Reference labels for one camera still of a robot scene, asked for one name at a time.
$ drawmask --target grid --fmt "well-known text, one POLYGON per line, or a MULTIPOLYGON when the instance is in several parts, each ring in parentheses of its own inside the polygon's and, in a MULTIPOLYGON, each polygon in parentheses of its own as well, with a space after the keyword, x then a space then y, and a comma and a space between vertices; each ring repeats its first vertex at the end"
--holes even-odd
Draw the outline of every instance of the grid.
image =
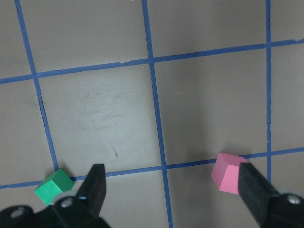
MULTIPOLYGON (((127 66, 141 65, 141 64, 149 64, 150 71, 151 71, 153 101, 154 101, 154 110, 155 110, 155 116, 156 116, 156 125, 157 125, 158 141, 159 141, 159 148, 160 148, 161 165, 153 166, 153 167, 139 168, 139 169, 132 169, 132 170, 108 172, 106 174, 106 176, 109 177, 109 176, 125 175, 125 174, 148 172, 148 171, 162 171, 165 200, 166 200, 166 205, 167 205, 168 223, 169 223, 169 227, 172 228, 173 221, 172 221, 172 214, 171 214, 171 203, 170 203, 167 170, 215 163, 216 159, 186 162, 186 163, 177 163, 177 164, 166 164, 154 63, 173 61, 173 60, 179 60, 179 59, 187 59, 187 58, 212 56, 212 55, 225 54, 225 53, 231 53, 231 52, 266 49, 267 151, 261 152, 261 153, 255 153, 255 154, 241 155, 241 157, 244 157, 246 159, 266 157, 267 158, 267 178, 269 181, 271 181, 271 177, 272 177, 272 175, 271 175, 271 158, 272 158, 272 156, 280 155, 280 154, 295 153, 295 152, 304 152, 304 148, 294 148, 294 149, 280 150, 280 151, 272 151, 272 148, 271 148, 271 50, 272 50, 272 47, 302 44, 302 43, 304 43, 304 39, 281 40, 281 41, 272 42, 271 41, 271 23, 270 23, 271 0, 266 0, 265 3, 266 3, 266 43, 264 43, 264 44, 253 44, 253 45, 238 46, 238 47, 226 47, 226 48, 206 50, 206 51, 200 51, 200 52, 154 57, 147 0, 142 0, 142 10, 143 10, 143 19, 144 19, 145 34, 146 34, 146 43, 147 43, 147 49, 148 49, 148 58, 132 60, 127 63, 107 63, 107 64, 100 64, 100 65, 93 65, 93 66, 81 66, 81 67, 74 67, 74 68, 61 69, 61 70, 50 70, 50 71, 46 71, 46 72, 37 72, 36 68, 34 66, 34 60, 33 60, 33 56, 32 56, 31 49, 30 49, 30 44, 29 44, 29 39, 27 36, 25 21, 24 21, 23 14, 22 14, 21 4, 20 4, 19 0, 15 0, 15 5, 16 5, 17 11, 18 11, 19 25, 20 25, 22 36, 23 36, 23 42, 24 42, 26 53, 27 53, 31 74, 0 79, 0 84, 12 83, 12 82, 24 81, 24 80, 33 80, 35 89, 37 92, 37 96, 38 96, 38 102, 39 102, 41 116, 42 116, 44 127, 45 127, 45 134, 46 134, 46 138, 47 138, 47 142, 48 142, 48 146, 49 146, 49 150, 50 150, 50 155, 52 158, 54 169, 58 170, 58 162, 57 162, 56 153, 55 153, 55 149, 54 149, 54 145, 52 142, 52 137, 51 137, 51 133, 50 133, 49 125, 48 125, 47 114, 46 114, 44 106, 43 106, 41 88, 40 88, 38 79, 43 78, 43 77, 49 77, 49 76, 78 73, 78 72, 87 71, 87 70, 101 70, 101 69, 109 69, 109 68, 116 68, 116 67, 127 67, 127 66)), ((79 180, 84 180, 84 179, 85 179, 85 176, 72 177, 72 180, 74 180, 74 181, 79 181, 79 180)), ((15 184, 10 184, 10 185, 2 185, 2 186, 0 186, 0 189, 35 186, 35 185, 38 185, 39 183, 40 183, 40 181, 33 181, 33 182, 15 183, 15 184)))

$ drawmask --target block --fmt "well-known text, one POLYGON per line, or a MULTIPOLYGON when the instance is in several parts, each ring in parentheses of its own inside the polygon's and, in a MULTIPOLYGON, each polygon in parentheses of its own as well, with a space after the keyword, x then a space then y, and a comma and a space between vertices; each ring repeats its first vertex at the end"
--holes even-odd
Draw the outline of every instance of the block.
POLYGON ((245 158, 218 153, 211 176, 220 191, 238 194, 239 166, 244 162, 245 158))
POLYGON ((74 182, 68 175, 62 169, 59 169, 46 177, 35 189, 35 193, 48 206, 56 195, 71 190, 73 185, 74 182))

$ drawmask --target grid square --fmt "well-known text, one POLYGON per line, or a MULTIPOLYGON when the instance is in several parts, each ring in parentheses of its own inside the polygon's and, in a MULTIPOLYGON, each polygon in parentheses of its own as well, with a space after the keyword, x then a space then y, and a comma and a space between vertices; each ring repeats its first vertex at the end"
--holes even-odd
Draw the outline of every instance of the grid square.
POLYGON ((272 49, 272 149, 304 146, 304 45, 272 49))
POLYGON ((148 1, 154 56, 265 43, 264 0, 148 1))
POLYGON ((28 205, 33 208, 34 212, 41 211, 46 205, 35 194, 36 186, 1 189, 0 190, 0 211, 16 205, 28 205))
POLYGON ((272 156, 272 184, 304 196, 304 152, 272 156))
POLYGON ((33 81, 0 85, 0 185, 54 171, 33 81))
POLYGON ((167 163, 266 151, 265 50, 155 64, 167 163))
POLYGON ((140 0, 21 3, 39 72, 147 58, 140 0))
POLYGON ((304 3, 302 0, 271 2, 271 38, 273 41, 304 38, 304 3))
MULTIPOLYGON (((266 158, 248 159, 266 176, 266 158)), ((214 164, 168 170, 174 228, 258 225, 241 197, 219 191, 211 178, 214 164)))
POLYGON ((1 1, 0 21, 0 78, 30 74, 14 1, 1 1))
MULTIPOLYGON (((73 189, 81 184, 76 181, 73 189)), ((168 227, 162 171, 107 177, 106 184, 99 216, 111 227, 168 227)))
POLYGON ((160 165, 148 65, 40 79, 60 167, 86 175, 160 165))

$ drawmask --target green cube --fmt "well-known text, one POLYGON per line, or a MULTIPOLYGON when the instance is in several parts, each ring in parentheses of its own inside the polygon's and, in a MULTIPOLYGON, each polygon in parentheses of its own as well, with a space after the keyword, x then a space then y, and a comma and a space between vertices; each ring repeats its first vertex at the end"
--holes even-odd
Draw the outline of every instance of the green cube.
POLYGON ((46 177, 35 189, 35 193, 48 206, 57 194, 71 190, 73 185, 74 182, 68 175, 62 169, 59 169, 46 177))

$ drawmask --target pink block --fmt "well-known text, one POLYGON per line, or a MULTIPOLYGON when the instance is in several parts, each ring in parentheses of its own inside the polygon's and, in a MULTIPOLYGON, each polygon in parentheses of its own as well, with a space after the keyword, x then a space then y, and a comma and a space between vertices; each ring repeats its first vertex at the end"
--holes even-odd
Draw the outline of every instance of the pink block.
POLYGON ((238 171, 245 158, 218 153, 211 177, 220 191, 238 194, 238 171))

